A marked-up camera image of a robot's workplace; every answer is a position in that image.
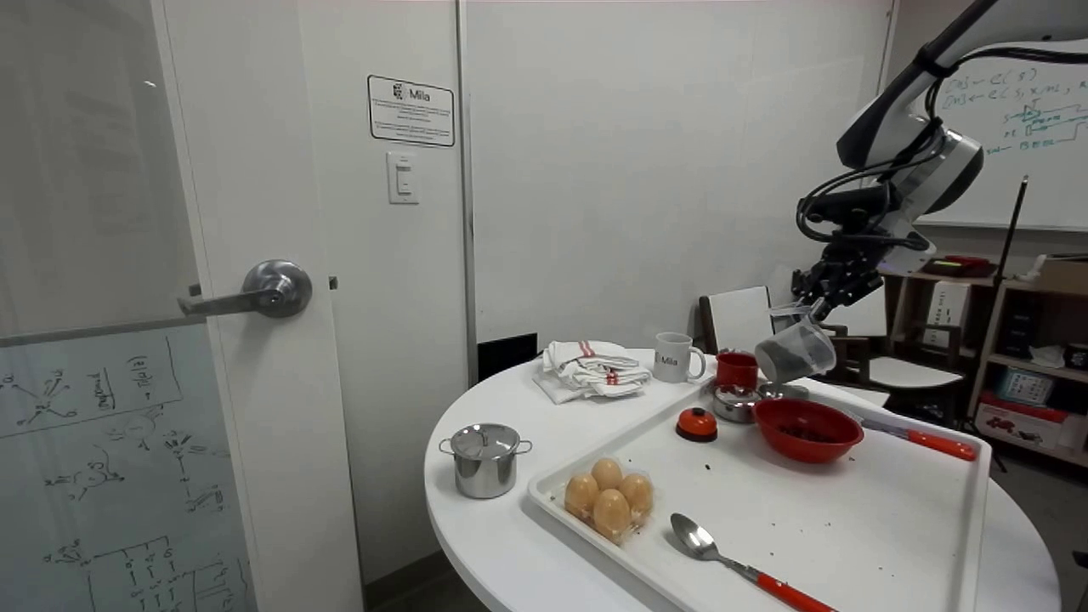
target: white wall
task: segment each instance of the white wall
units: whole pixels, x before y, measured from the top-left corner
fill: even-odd
[[[470,0],[478,341],[648,342],[808,265],[800,195],[878,93],[892,0]]]
[[[367,134],[367,76],[455,84],[452,0],[305,0],[316,183],[340,274],[336,328],[363,577],[436,550],[422,451],[467,390],[459,154]],[[385,149],[410,149],[418,209],[392,209]]]

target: whiteboard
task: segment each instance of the whiteboard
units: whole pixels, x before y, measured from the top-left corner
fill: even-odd
[[[1026,43],[1088,52],[1088,42]],[[983,172],[926,223],[1006,227],[1031,178],[1021,227],[1088,231],[1088,65],[979,57],[941,84],[945,127],[983,143]]]
[[[3,612],[247,612],[204,328],[0,347]]]

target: lid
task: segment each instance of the lid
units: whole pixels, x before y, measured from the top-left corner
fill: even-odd
[[[515,451],[515,442],[519,437],[495,422],[467,424],[450,440],[452,457],[463,457],[463,460],[499,460]]]
[[[717,440],[717,422],[702,407],[683,407],[677,418],[677,437],[693,440],[693,442],[710,442],[710,440]]]

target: red handle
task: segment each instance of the red handle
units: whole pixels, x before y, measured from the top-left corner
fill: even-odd
[[[930,437],[930,433],[921,433],[921,429],[911,429],[906,440],[915,447],[926,447],[926,449],[936,449],[936,451],[945,451],[945,457],[956,457],[956,460],[965,460],[965,461],[979,460],[979,449],[973,442],[957,442],[957,440],[947,440],[947,437]]]
[[[757,570],[754,585],[766,587],[767,596],[775,596],[779,602],[788,602],[800,612],[833,612],[825,602],[819,602],[819,600],[811,600],[811,596],[805,596],[805,591],[800,591],[766,570]]]

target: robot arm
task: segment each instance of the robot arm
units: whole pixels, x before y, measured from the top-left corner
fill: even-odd
[[[996,42],[1084,39],[1084,0],[973,0],[838,135],[849,172],[825,180],[800,201],[801,234],[825,240],[824,260],[794,274],[800,303],[824,321],[880,286],[880,272],[915,272],[930,244],[915,221],[947,209],[983,169],[983,149],[917,116],[911,107],[974,48]],[[1036,56],[1033,60],[1077,60],[1088,56]]]

